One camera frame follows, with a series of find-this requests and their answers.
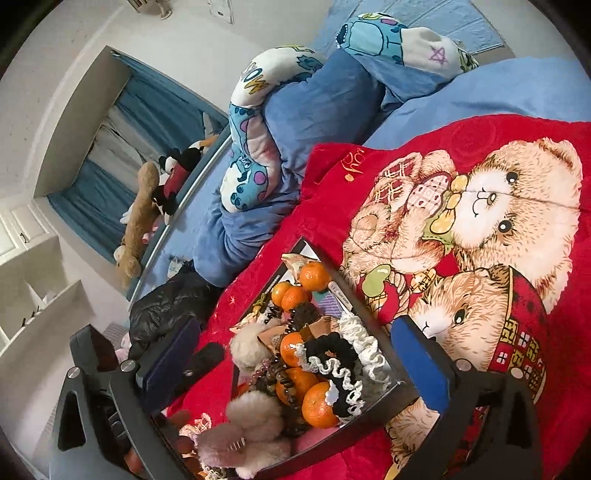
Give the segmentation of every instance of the teddy bear print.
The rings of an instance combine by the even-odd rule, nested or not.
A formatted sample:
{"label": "teddy bear print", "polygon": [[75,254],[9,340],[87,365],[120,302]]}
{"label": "teddy bear print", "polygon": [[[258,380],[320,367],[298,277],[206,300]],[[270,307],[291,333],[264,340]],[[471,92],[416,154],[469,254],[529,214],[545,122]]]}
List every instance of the teddy bear print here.
{"label": "teddy bear print", "polygon": [[[425,157],[412,153],[378,174],[343,244],[341,271],[351,285],[382,264],[400,273],[421,272],[437,264],[444,246],[436,239],[423,240],[423,229],[456,175],[452,159],[443,150]],[[413,190],[422,190],[430,201],[407,207]]]}
{"label": "teddy bear print", "polygon": [[467,175],[457,175],[444,151],[408,155],[380,173],[353,218],[343,274],[356,286],[386,264],[432,278],[427,273],[453,251],[460,271],[513,266],[550,312],[572,268],[581,181],[566,140],[510,142]]}
{"label": "teddy bear print", "polygon": [[[452,360],[464,358],[480,371],[520,370],[537,401],[545,382],[541,359],[547,341],[545,309],[534,287],[507,265],[437,278],[408,314]],[[439,413],[422,399],[387,424],[392,456],[402,468],[421,446]]]}

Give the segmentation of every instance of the white cabinet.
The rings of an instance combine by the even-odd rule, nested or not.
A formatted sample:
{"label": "white cabinet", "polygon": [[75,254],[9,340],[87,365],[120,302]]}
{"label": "white cabinet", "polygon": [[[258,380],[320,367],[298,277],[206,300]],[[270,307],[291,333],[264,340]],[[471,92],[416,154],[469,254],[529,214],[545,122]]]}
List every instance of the white cabinet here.
{"label": "white cabinet", "polygon": [[0,265],[54,236],[33,204],[0,210]]}
{"label": "white cabinet", "polygon": [[[34,224],[26,227],[27,233],[35,233]],[[60,315],[80,288],[80,281],[64,265],[58,237],[45,229],[32,238],[27,248],[24,244],[20,247],[19,255],[0,264],[2,368],[16,360],[31,340],[39,340],[42,327],[51,322],[59,324]]]}
{"label": "white cabinet", "polygon": [[53,236],[41,213],[32,203],[10,209],[9,218],[19,239],[27,249]]}
{"label": "white cabinet", "polygon": [[24,250],[25,245],[19,240],[8,215],[0,213],[0,264],[16,257]]}

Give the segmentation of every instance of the mickey mouse plush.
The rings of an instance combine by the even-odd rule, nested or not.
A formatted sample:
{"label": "mickey mouse plush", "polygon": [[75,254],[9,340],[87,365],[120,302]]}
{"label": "mickey mouse plush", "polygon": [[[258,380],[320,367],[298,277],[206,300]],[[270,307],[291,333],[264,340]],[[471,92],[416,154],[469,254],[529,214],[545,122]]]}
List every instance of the mickey mouse plush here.
{"label": "mickey mouse plush", "polygon": [[164,215],[164,223],[168,225],[170,216],[178,208],[177,194],[191,175],[202,157],[203,146],[200,142],[191,145],[184,152],[175,148],[168,157],[160,157],[160,167],[170,174],[170,177],[162,185],[159,185],[152,194],[152,200],[160,207]]}

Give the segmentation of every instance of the tray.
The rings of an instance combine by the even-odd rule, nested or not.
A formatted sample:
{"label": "tray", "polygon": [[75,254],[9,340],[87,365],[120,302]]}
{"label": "tray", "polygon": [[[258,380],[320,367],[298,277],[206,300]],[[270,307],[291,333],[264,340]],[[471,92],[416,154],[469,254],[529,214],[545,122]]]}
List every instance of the tray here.
{"label": "tray", "polygon": [[[310,258],[317,258],[323,263],[333,282],[330,285],[329,293],[314,293],[313,301],[318,304],[326,295],[332,295],[337,299],[343,310],[347,309],[359,316],[369,334],[377,339],[380,350],[394,372],[395,381],[392,382],[392,386],[377,402],[349,423],[335,427],[334,429],[311,429],[303,434],[294,441],[294,450],[296,451],[294,456],[261,470],[256,475],[255,480],[271,480],[291,475],[345,450],[372,431],[378,428],[384,428],[385,423],[403,411],[419,396],[408,378],[400,359],[392,348],[388,334],[363,303],[354,295],[352,289],[334,268],[327,255],[304,238],[301,238],[290,252]],[[282,263],[269,282],[267,282],[265,288],[257,295],[257,299],[260,298],[261,294],[271,291],[273,286],[283,280],[293,280],[293,276]],[[254,303],[244,313],[243,317],[252,311]],[[238,380],[239,372],[235,368],[232,397],[236,395]]]}

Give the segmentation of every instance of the cabinet drawer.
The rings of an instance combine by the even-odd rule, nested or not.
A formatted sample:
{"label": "cabinet drawer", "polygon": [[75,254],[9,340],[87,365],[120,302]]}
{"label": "cabinet drawer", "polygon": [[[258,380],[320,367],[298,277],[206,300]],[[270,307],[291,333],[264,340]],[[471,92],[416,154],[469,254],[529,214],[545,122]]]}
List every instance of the cabinet drawer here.
{"label": "cabinet drawer", "polygon": [[23,238],[25,243],[34,242],[48,233],[29,205],[16,207],[11,210],[11,213],[16,222],[15,226],[25,235]]}

